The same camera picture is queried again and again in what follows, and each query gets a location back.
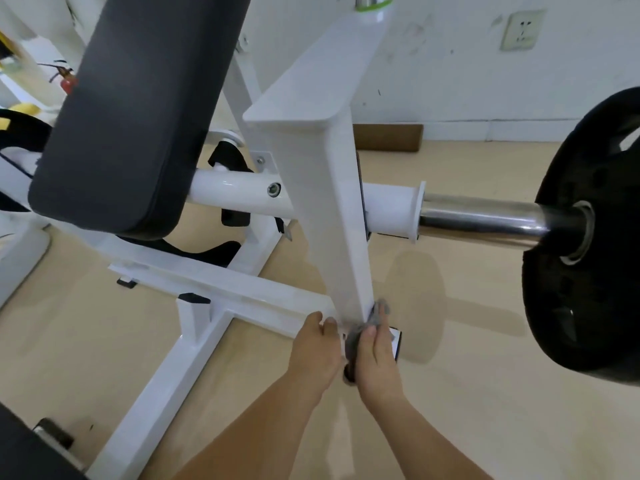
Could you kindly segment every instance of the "floor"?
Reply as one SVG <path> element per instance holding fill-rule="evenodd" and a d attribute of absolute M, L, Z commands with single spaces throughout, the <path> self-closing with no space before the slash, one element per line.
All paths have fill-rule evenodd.
<path fill-rule="evenodd" d="M 556 144 L 425 142 L 361 154 L 366 182 L 531 201 Z M 217 209 L 188 205 L 170 241 L 204 250 L 233 237 Z M 299 226 L 261 276 L 324 291 Z M 90 463 L 179 335 L 171 296 L 115 284 L 107 261 L 56 230 L 0 312 L 0 401 L 29 425 L 48 416 Z M 528 330 L 516 250 L 374 235 L 374 290 L 404 332 L 412 403 L 497 479 L 629 479 L 640 456 L 640 388 L 565 371 Z M 141 478 L 169 479 L 286 368 L 291 341 L 235 320 Z M 293 479 L 401 478 L 356 390 L 337 379 L 314 412 Z"/>

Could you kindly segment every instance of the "electrical outlet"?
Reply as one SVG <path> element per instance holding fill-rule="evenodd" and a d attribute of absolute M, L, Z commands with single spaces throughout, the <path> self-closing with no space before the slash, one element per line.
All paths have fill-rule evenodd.
<path fill-rule="evenodd" d="M 509 17 L 501 50 L 528 50 L 538 41 L 547 10 L 517 11 Z"/>

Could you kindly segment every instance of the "red fire extinguisher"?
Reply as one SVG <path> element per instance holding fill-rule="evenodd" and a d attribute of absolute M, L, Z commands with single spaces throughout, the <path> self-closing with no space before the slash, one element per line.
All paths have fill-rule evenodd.
<path fill-rule="evenodd" d="M 54 62 L 61 62 L 65 64 L 67 63 L 67 61 L 54 61 Z M 71 91 L 73 91 L 73 88 L 75 88 L 78 83 L 77 77 L 73 74 L 73 69 L 64 67 L 64 66 L 55 65 L 55 64 L 38 64 L 38 65 L 54 67 L 55 69 L 57 69 L 58 73 L 55 74 L 51 79 L 49 79 L 49 82 L 53 82 L 53 80 L 57 78 L 57 76 L 60 76 L 62 78 L 62 80 L 60 80 L 60 87 L 67 94 L 71 94 Z"/>

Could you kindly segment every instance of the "bolt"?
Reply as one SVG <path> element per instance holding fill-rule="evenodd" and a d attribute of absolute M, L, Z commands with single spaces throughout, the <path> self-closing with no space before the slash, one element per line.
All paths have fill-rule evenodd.
<path fill-rule="evenodd" d="M 269 197 L 277 197 L 278 195 L 280 195 L 281 189 L 282 189 L 282 185 L 280 185 L 277 182 L 274 182 L 271 185 L 269 185 L 269 187 L 267 188 L 267 193 Z"/>

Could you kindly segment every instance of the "white wall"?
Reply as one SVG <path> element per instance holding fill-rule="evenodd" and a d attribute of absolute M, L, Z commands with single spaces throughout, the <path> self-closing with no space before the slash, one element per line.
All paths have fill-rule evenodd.
<path fill-rule="evenodd" d="M 353 2 L 253 0 L 245 28 L 263 89 Z M 524 131 L 560 139 L 595 104 L 640 85 L 640 0 L 396 3 L 353 102 L 357 122 L 425 122 L 427 136 L 509 139 Z M 548 9 L 537 45 L 501 52 L 509 14 L 523 9 Z M 443 121 L 464 123 L 433 124 Z"/>

